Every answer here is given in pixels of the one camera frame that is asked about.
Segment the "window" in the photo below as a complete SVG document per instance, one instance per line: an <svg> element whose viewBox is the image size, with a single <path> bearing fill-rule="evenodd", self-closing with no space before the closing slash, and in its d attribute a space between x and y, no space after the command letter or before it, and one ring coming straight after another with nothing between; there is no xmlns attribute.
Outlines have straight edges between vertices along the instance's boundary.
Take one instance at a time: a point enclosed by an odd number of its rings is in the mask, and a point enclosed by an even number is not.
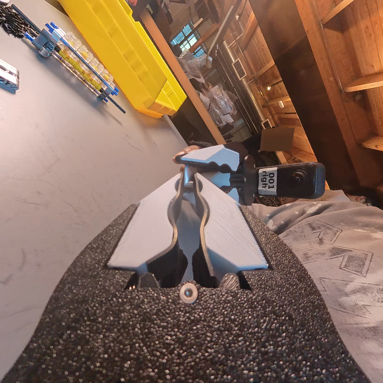
<svg viewBox="0 0 383 383"><path fill-rule="evenodd" d="M200 58L207 53L205 44L202 43L199 47L192 48L192 46L198 42L200 37L201 34L194 28L194 25L190 20L170 41L170 45L171 47L179 46L181 52L190 50L195 57Z"/></svg>

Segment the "pile of black pins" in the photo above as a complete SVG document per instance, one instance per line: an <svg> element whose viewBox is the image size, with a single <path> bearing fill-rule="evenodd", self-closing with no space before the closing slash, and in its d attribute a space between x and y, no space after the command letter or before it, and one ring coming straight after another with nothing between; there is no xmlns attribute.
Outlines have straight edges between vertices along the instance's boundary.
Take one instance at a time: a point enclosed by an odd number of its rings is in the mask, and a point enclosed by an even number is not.
<svg viewBox="0 0 383 383"><path fill-rule="evenodd" d="M0 26L10 36L23 39L26 34L35 38L41 31L27 17L22 16L15 5L0 5Z"/></svg>

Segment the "person's right hand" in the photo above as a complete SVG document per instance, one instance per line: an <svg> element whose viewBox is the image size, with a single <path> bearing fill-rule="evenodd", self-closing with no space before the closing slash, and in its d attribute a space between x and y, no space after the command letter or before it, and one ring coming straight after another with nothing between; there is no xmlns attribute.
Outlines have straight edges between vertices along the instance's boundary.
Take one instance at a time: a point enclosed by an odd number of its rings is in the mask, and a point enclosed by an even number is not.
<svg viewBox="0 0 383 383"><path fill-rule="evenodd" d="M196 151L196 150L199 150L201 147L198 146L198 145L191 145L191 146L188 146L186 148L184 148L183 150L179 151L174 157L173 157L173 162L176 163L176 164L179 164L177 158L179 156L184 156L186 154L188 154L189 152L192 152L192 151Z"/></svg>

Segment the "wooden workbench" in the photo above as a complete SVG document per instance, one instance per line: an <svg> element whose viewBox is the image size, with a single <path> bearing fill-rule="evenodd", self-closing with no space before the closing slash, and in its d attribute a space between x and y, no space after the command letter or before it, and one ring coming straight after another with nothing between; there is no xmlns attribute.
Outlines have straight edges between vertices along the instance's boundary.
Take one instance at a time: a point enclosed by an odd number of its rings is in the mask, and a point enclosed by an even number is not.
<svg viewBox="0 0 383 383"><path fill-rule="evenodd" d="M213 119L210 117L207 109L205 108L204 104L200 100L200 97L197 94L197 91L194 89L193 85L187 78L181 65L179 64L173 52L171 51L169 44L166 42L165 38L163 37L162 33L160 32L159 28L157 27L150 13L146 9L144 9L140 13L140 17L146 29L148 30L148 33L151 35L151 38L154 40L155 44L157 45L158 49L160 50L161 54L163 55L164 59L169 65L170 69L173 71L176 79L178 80L183 90L189 97L191 103L193 103L194 108L199 113L200 117L202 118L206 127L212 134L216 143L225 144L226 142L222 134L220 133L218 127L215 125Z"/></svg>

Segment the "heap of clear plastic bags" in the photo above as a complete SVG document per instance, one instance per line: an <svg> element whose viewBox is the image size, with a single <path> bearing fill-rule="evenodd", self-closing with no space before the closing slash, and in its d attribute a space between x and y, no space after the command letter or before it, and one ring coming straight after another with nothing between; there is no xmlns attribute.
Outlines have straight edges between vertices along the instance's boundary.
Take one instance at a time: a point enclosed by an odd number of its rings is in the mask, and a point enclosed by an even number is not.
<svg viewBox="0 0 383 383"><path fill-rule="evenodd" d="M219 82L213 85L203 77L206 55L197 58L186 50L177 60L225 141L244 142L249 139L253 134L236 106L237 97ZM171 120L186 143L215 143L189 97Z"/></svg>

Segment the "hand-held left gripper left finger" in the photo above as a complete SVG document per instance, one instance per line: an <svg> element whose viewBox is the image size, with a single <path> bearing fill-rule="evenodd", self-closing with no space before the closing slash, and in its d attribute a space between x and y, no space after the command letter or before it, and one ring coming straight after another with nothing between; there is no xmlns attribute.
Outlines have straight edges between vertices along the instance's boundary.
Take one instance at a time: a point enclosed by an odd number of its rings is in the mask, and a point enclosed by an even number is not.
<svg viewBox="0 0 383 383"><path fill-rule="evenodd" d="M142 199L108 261L108 268L172 273L181 259L176 222L183 193L184 173L179 173Z"/></svg>

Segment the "silver ventilation duct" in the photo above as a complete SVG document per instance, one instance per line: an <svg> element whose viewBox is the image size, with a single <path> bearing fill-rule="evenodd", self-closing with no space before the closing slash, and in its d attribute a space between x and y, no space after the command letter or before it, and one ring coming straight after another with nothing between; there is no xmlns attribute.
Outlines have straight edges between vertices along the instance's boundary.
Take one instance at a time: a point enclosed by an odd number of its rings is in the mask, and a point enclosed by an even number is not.
<svg viewBox="0 0 383 383"><path fill-rule="evenodd" d="M237 41L218 45L216 65L226 88L235 96L234 104L251 133L278 127L269 100L259 81L250 73Z"/></svg>

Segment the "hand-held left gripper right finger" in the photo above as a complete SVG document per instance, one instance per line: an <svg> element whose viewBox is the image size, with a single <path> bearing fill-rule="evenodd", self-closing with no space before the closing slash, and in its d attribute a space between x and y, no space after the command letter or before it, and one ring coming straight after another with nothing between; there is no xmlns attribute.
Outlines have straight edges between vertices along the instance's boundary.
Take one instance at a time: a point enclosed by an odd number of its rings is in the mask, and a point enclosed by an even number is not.
<svg viewBox="0 0 383 383"><path fill-rule="evenodd" d="M199 173L194 174L194 195L209 274L268 269L240 204Z"/></svg>

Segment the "grey desk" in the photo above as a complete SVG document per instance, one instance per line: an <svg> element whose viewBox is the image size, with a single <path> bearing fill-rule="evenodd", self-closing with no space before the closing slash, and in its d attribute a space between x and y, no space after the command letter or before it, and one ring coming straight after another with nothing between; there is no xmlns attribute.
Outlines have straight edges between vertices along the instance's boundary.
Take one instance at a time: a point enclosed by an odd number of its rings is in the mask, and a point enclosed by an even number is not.
<svg viewBox="0 0 383 383"><path fill-rule="evenodd" d="M188 144L169 117L95 95L56 59L1 28L1 59L20 72L1 87L0 373L19 357L50 296L84 247L130 204L179 172Z"/></svg>

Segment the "yellow plastic bin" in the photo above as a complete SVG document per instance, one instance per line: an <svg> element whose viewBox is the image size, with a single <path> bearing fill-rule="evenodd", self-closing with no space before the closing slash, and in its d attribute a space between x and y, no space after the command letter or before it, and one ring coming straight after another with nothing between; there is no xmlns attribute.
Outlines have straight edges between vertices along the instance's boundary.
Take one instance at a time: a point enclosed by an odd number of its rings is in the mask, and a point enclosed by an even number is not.
<svg viewBox="0 0 383 383"><path fill-rule="evenodd" d="M169 103L161 101L159 98L149 108L138 102L132 103L132 106L137 111L153 118L161 118L163 115L172 116L176 112Z"/></svg>
<svg viewBox="0 0 383 383"><path fill-rule="evenodd" d="M59 3L130 103L149 108L159 98L179 110L187 96L126 1Z"/></svg>

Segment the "clear cylinder engine assembly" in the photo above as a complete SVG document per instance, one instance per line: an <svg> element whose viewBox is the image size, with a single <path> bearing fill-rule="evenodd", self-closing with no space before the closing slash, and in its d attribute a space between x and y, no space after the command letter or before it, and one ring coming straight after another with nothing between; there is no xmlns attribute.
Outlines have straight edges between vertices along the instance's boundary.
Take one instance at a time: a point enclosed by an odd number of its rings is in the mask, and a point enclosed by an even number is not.
<svg viewBox="0 0 383 383"><path fill-rule="evenodd" d="M24 32L44 58L54 57L67 70L90 89L99 101L111 102L122 113L126 111L114 100L119 93L114 77L90 50L72 33L51 23L39 30L31 26L31 32Z"/></svg>

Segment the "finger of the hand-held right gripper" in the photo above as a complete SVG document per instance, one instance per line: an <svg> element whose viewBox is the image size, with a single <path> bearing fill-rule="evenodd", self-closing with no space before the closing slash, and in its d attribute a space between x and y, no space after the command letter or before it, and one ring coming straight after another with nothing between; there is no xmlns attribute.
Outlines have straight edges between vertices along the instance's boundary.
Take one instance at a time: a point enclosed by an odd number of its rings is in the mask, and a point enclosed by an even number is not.
<svg viewBox="0 0 383 383"><path fill-rule="evenodd" d="M230 185L230 173L206 173L206 203L208 206L240 206L237 188Z"/></svg>
<svg viewBox="0 0 383 383"><path fill-rule="evenodd" d="M224 145L210 146L180 154L179 164L189 165L202 172L235 173L240 165L240 154Z"/></svg>

